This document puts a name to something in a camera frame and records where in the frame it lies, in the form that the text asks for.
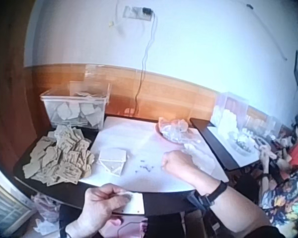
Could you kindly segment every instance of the plastic bag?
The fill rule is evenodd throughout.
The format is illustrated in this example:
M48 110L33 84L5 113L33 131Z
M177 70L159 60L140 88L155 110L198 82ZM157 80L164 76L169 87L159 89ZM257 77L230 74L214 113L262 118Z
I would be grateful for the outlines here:
M50 223L55 223L59 220L60 203L41 193L32 196L32 200L44 220Z
M164 118L159 118L158 127L163 137L173 143L185 144L192 141L199 142L200 140L198 135L191 132L184 119L167 121Z

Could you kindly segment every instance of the wall socket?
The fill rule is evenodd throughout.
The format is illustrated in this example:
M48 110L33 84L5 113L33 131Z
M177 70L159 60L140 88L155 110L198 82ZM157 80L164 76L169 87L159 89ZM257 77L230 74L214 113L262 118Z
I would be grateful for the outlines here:
M139 19L139 20L151 21L152 15L146 15L146 14L144 14L142 7L125 6L123 18L132 18L132 19Z

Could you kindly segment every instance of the black sleeve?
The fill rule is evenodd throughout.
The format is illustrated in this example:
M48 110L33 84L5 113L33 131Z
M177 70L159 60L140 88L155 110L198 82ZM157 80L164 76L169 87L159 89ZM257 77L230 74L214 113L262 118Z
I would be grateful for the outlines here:
M245 238L285 238L276 227L260 227L252 231L250 234L245 236Z

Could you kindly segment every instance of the black wristwatch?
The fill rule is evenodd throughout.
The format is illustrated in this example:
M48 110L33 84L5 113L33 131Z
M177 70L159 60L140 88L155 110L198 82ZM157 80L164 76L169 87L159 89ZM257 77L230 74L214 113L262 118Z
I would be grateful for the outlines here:
M211 194L201 196L197 190L192 191L187 197L188 200L200 210L207 210L209 207L214 205L214 200L223 193L227 188L227 184L221 181L217 189Z

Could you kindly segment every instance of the table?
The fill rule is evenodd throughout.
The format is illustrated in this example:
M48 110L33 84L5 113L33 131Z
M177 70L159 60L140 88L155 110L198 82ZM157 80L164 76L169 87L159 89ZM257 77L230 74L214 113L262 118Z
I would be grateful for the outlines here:
M214 126L209 120L190 118L190 122L205 139L206 143L208 144L211 151L213 152L216 159L219 161L219 163L221 164L224 170L232 171L232 170L240 169L240 166L233 159L230 153L209 131L208 126Z
M82 132L85 138L88 138L94 142L97 131L82 128ZM82 209L84 205L84 194L89 187L94 187L87 183L78 182L77 185L72 183L60 183L54 186L47 187L40 181L33 179L26 179L22 167L30 162L30 153L35 147L36 142L40 138L37 138L31 146L24 152L19 161L13 168L14 177L24 184L25 186L33 189L36 192L43 193L63 204ZM166 214L179 213L183 211L193 211L196 208L186 199L191 191L184 192L168 192L168 193L155 193L155 192L143 192L145 216L159 216Z

